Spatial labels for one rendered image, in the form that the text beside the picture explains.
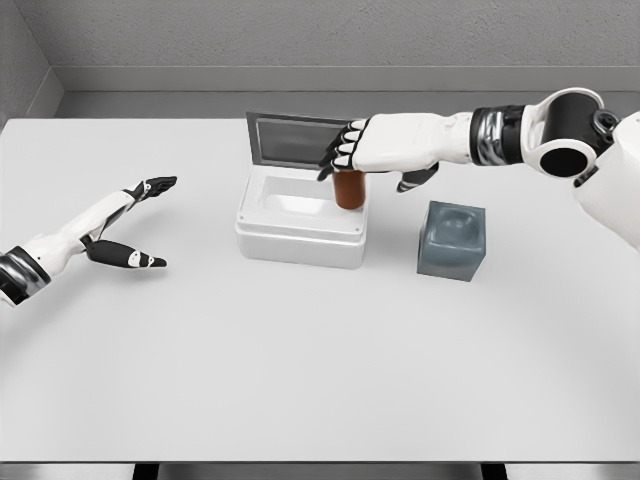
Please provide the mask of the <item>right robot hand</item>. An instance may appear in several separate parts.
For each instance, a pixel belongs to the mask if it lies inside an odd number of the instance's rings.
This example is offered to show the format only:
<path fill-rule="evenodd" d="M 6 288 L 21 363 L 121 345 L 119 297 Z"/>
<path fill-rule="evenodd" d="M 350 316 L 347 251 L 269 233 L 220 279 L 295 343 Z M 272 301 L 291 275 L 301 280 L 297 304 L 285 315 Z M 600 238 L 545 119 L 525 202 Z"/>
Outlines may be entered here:
<path fill-rule="evenodd" d="M 428 113 L 377 114 L 345 126 L 319 162 L 317 179 L 341 171 L 401 172 L 397 190 L 425 182 L 422 173 L 436 163 L 468 160 L 468 123 Z"/>

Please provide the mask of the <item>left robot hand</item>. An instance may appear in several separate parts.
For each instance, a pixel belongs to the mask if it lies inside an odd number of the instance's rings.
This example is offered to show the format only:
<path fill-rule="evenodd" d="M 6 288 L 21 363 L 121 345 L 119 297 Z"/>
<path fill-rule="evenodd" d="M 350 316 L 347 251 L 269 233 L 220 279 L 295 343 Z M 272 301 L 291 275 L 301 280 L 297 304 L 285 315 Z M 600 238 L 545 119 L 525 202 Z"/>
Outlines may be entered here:
<path fill-rule="evenodd" d="M 75 253 L 85 253 L 96 263 L 125 269 L 166 267 L 164 259 L 118 242 L 104 240 L 102 235 L 135 205 L 161 195 L 176 182 L 176 176 L 155 177 L 116 191 L 76 216 L 60 232 L 72 240 Z"/>

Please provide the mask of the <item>brown cylindrical bottle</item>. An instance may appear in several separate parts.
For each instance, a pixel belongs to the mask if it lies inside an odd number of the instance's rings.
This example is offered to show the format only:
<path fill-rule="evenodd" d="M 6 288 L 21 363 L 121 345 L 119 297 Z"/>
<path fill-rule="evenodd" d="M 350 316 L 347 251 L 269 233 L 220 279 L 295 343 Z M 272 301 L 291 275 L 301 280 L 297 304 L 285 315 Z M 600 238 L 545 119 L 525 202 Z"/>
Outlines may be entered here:
<path fill-rule="evenodd" d="M 341 170 L 333 174 L 336 204 L 346 210 L 363 206 L 366 200 L 365 173 L 359 170 Z"/>

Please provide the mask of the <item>grey cube block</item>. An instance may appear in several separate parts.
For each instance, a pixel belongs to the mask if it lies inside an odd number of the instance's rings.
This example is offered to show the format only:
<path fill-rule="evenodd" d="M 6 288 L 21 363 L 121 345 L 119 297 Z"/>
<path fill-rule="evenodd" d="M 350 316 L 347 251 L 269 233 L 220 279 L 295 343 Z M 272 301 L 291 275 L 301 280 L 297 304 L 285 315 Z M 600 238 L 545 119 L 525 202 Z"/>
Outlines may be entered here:
<path fill-rule="evenodd" d="M 470 282 L 486 244 L 484 208 L 431 201 L 419 234 L 416 272 Z"/>

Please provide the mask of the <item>white box with hinged lid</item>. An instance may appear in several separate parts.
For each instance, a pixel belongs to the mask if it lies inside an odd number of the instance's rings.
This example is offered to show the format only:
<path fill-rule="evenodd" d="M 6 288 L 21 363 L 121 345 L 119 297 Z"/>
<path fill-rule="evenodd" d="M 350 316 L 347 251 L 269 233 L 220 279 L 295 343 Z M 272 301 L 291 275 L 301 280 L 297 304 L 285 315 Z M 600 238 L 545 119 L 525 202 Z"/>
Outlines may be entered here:
<path fill-rule="evenodd" d="M 236 218 L 241 253 L 251 259 L 356 269 L 363 260 L 368 199 L 355 210 L 335 201 L 333 176 L 319 162 L 348 122 L 249 112 L 252 166 Z"/>

